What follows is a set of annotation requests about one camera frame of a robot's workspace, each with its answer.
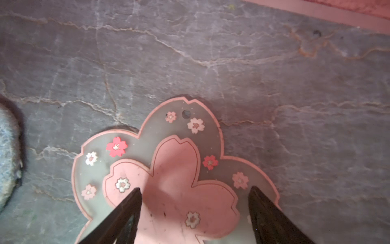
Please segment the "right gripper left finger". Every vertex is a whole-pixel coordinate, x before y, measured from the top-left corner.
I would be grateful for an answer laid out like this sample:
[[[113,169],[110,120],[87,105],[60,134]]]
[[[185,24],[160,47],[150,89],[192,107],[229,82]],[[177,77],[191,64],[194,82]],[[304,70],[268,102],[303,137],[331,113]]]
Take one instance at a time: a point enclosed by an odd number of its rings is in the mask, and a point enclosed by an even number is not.
[[[142,193],[135,188],[81,244],[134,244],[142,207]]]

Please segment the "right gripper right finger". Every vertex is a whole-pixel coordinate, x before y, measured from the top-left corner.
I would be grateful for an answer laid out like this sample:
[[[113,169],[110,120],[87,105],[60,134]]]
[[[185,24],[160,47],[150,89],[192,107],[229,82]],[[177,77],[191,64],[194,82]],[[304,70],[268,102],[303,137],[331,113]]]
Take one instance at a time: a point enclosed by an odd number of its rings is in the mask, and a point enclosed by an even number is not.
[[[314,244],[258,187],[248,196],[257,244]]]

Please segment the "pink flower coaster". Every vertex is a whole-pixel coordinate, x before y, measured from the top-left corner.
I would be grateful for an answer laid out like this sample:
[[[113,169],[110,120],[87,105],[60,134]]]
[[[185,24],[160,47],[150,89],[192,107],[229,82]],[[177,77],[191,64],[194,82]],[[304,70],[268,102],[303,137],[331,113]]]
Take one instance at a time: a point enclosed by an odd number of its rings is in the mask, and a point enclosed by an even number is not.
[[[82,144],[72,188],[87,223],[76,241],[138,188],[137,244],[253,244],[253,186],[279,202],[259,167],[224,152],[220,124],[205,104],[173,98],[155,108],[138,132],[111,129]]]

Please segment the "grey woven round coaster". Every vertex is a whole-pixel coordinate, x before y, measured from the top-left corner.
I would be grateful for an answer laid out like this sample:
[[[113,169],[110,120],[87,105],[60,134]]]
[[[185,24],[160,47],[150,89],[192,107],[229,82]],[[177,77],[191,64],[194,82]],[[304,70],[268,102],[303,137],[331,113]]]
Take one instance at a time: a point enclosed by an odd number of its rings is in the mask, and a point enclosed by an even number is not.
[[[22,176],[21,129],[12,111],[1,104],[1,210]]]

